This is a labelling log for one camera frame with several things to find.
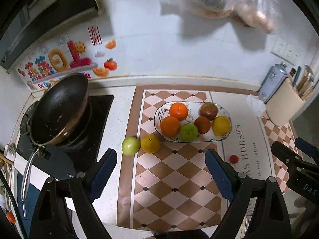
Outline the orange tangerine back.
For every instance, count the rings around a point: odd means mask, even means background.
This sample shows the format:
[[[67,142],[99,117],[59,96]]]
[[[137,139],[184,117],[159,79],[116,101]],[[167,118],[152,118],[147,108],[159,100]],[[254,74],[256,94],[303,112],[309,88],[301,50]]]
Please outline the orange tangerine back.
[[[179,121],[183,121],[188,116],[188,108],[183,103],[173,103],[170,106],[169,114],[170,116],[177,118]]]

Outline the yellow orange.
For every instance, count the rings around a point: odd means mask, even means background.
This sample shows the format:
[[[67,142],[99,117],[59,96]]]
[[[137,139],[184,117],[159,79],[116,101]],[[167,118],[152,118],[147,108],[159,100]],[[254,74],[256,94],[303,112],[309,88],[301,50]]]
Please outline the yellow orange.
[[[160,140],[153,134],[146,135],[140,141],[141,148],[145,153],[153,154],[160,150]]]

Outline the orange tangerine front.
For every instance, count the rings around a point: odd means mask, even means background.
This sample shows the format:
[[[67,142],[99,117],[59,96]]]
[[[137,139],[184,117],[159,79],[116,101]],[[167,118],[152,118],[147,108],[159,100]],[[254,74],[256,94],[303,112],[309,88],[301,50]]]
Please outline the orange tangerine front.
[[[160,123],[160,130],[163,135],[169,137],[175,137],[178,135],[181,124],[178,118],[168,116],[162,119]]]

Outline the colourful wall sticker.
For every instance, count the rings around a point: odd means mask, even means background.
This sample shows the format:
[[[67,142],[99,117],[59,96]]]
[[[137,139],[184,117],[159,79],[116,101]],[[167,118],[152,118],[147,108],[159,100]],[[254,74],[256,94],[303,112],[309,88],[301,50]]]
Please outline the colourful wall sticker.
[[[118,68],[113,55],[116,46],[115,38],[102,35],[98,25],[77,27],[39,44],[15,71],[31,92],[44,90],[72,73],[103,79]]]

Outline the white wall socket panel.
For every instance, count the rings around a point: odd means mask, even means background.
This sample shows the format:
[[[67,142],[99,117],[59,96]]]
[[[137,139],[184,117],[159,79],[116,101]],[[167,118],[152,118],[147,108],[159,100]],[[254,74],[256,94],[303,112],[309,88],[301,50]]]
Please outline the white wall socket panel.
[[[271,53],[292,65],[296,65],[300,57],[300,53],[296,49],[278,37],[271,49]]]

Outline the green apple on plate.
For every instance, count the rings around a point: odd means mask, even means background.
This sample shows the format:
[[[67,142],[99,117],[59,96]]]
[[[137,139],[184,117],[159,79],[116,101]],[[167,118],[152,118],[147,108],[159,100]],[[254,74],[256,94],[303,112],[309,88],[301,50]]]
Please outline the green apple on plate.
[[[181,141],[194,141],[198,136],[198,128],[193,123],[185,123],[179,134]]]

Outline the red cherry tomato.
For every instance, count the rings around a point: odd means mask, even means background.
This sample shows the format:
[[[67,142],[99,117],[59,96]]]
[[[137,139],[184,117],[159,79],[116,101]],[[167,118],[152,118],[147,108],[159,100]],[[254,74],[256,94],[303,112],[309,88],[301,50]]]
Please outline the red cherry tomato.
[[[233,155],[230,156],[229,161],[230,161],[232,164],[236,164],[236,163],[239,162],[239,158],[238,158],[237,155],[233,154]]]

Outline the utensils in holder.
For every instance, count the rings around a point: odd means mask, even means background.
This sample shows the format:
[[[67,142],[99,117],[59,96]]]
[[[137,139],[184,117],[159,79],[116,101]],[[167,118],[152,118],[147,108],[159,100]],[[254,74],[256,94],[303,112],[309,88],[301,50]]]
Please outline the utensils in holder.
[[[304,65],[304,71],[300,82],[292,85],[292,90],[305,101],[314,90],[314,74],[310,66]]]

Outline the reddish brown orange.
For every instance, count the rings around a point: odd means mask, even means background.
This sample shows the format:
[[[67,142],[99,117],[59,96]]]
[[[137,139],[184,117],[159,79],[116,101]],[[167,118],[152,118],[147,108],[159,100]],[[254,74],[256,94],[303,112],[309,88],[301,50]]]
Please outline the reddish brown orange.
[[[211,129],[210,120],[208,118],[204,117],[204,116],[198,117],[194,121],[194,125],[197,127],[198,133],[200,133],[200,134],[206,134]]]

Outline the checkered counter mat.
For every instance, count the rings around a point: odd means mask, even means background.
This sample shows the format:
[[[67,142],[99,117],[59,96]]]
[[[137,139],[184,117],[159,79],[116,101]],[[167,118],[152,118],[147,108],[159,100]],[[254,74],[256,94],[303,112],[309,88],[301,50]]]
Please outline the checkered counter mat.
[[[228,206],[205,165],[205,153],[215,149],[229,161],[235,154],[237,171],[256,179],[274,176],[288,192],[287,167],[271,154],[273,142],[295,149],[296,133],[288,122],[274,125],[267,115],[252,114],[238,93],[138,87],[127,125],[127,136],[143,138],[155,130],[157,109],[171,102],[213,102],[230,115],[229,136],[216,142],[170,142],[160,136],[160,150],[122,158],[117,201],[117,225],[131,229],[178,231],[220,223]]]

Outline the crumpled white tissue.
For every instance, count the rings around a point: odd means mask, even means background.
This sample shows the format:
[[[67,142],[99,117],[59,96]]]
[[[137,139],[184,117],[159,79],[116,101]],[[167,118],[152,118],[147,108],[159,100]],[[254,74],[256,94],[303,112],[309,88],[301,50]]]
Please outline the crumpled white tissue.
[[[262,118],[266,111],[266,105],[263,101],[259,100],[258,97],[253,96],[252,94],[247,95],[245,101],[251,110],[252,114]]]

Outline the green apple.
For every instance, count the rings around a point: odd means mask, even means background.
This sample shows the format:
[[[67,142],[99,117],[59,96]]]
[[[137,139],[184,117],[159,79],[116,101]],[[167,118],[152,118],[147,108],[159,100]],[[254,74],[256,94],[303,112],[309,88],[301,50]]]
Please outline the green apple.
[[[181,141],[194,141],[198,136],[198,128],[193,123],[185,123],[179,134]]]
[[[123,140],[121,148],[124,155],[132,156],[139,151],[140,141],[133,136],[129,136]]]

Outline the white patterned fruit plate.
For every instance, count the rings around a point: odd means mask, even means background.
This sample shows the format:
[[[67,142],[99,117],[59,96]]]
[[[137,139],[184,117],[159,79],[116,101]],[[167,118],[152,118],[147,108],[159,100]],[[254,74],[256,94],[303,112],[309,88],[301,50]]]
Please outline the white patterned fruit plate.
[[[171,103],[166,103],[163,106],[161,106],[159,109],[156,110],[155,116],[154,116],[154,126],[155,130],[167,141],[170,142],[216,142],[216,141],[222,141],[226,139],[229,134],[231,133],[232,130],[232,122],[230,115],[228,112],[219,104],[214,104],[217,107],[217,115],[216,118],[213,119],[210,122],[210,129],[204,134],[198,133],[197,137],[195,138],[194,135],[191,135],[190,140],[183,140],[183,135],[181,133],[182,129],[179,130],[179,133],[176,136],[166,136],[161,128],[160,125],[162,121],[169,117],[169,109],[170,106],[174,102]],[[199,102],[184,102],[183,104],[186,105],[188,108],[188,116],[180,122],[180,127],[183,127],[184,125],[187,124],[194,124],[195,120],[200,117],[200,108],[204,103],[199,103]],[[215,127],[215,120],[221,117],[221,120],[228,119],[228,130],[225,133],[215,133],[213,127]]]

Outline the beige utensil holder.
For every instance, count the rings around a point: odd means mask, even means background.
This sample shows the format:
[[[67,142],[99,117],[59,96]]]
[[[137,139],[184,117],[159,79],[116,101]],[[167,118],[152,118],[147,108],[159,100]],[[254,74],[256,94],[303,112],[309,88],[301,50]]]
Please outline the beige utensil holder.
[[[291,80],[286,78],[266,103],[266,113],[274,125],[282,127],[293,118],[304,103],[292,87]]]

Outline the black frying pan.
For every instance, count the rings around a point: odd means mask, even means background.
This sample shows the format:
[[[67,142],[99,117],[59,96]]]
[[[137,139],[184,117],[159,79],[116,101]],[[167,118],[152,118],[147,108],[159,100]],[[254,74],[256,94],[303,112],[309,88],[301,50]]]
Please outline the black frying pan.
[[[29,136],[35,149],[24,169],[21,188],[23,202],[27,198],[35,156],[42,153],[46,146],[59,144],[71,135],[88,102],[88,79],[81,73],[73,73],[59,80],[39,100],[30,119]]]

